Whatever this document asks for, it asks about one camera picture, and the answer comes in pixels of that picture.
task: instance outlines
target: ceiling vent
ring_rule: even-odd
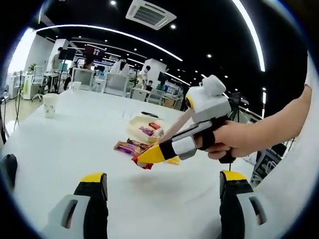
[[[159,30],[176,19],[176,16],[147,1],[133,0],[128,13],[126,14],[126,19]]]

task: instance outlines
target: paper cup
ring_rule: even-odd
[[[43,96],[44,116],[46,118],[51,118],[54,116],[57,101],[57,94],[50,93]]]
[[[80,89],[80,86],[81,86],[82,82],[80,81],[75,81],[73,82],[73,86],[72,86],[72,90],[79,90]]]

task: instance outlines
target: hand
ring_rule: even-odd
[[[249,140],[249,125],[227,121],[226,125],[214,131],[215,144],[207,148],[208,157],[220,159],[226,155],[226,151],[231,150],[233,157],[243,157],[254,152]],[[202,138],[195,138],[196,146],[202,147]]]

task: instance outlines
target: black ceiling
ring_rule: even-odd
[[[156,31],[126,19],[132,0],[117,0],[116,7],[111,6],[108,0],[54,1],[45,14],[56,25],[103,26],[150,41],[183,61],[117,33],[82,27],[60,28],[58,33],[59,38],[69,40],[89,39],[129,51],[137,48],[137,53],[147,58],[163,59],[170,68],[169,73],[193,85],[201,79],[200,74],[214,74],[223,81],[227,90],[241,91],[250,103],[250,110],[260,115],[263,87],[266,87],[268,97],[265,115],[282,109],[302,92],[307,69],[306,47],[293,28],[262,1],[241,0],[259,36],[266,72],[260,71],[252,36],[232,0],[148,1],[175,14],[177,19],[173,23],[177,28],[172,30],[167,25]],[[35,22],[32,25],[35,28],[45,26]],[[52,29],[39,34],[53,39],[57,35]],[[111,48],[108,51],[126,54]],[[213,56],[211,59],[206,57],[208,53]],[[145,60],[131,54],[130,57],[141,62]]]

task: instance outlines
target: floor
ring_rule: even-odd
[[[5,127],[9,134],[11,134],[14,131],[14,129],[18,127],[18,123],[16,123],[14,127],[14,123],[16,119],[15,103],[18,106],[18,100],[17,102],[15,102],[15,99],[13,99],[13,100],[8,100],[6,102],[6,105],[4,105],[4,103],[1,105],[2,120],[5,120],[4,122]],[[32,102],[30,100],[27,101],[20,98],[20,107],[19,107],[19,114],[18,114],[19,122],[24,121],[40,105],[42,105],[42,102],[40,102],[39,99],[35,99]]]

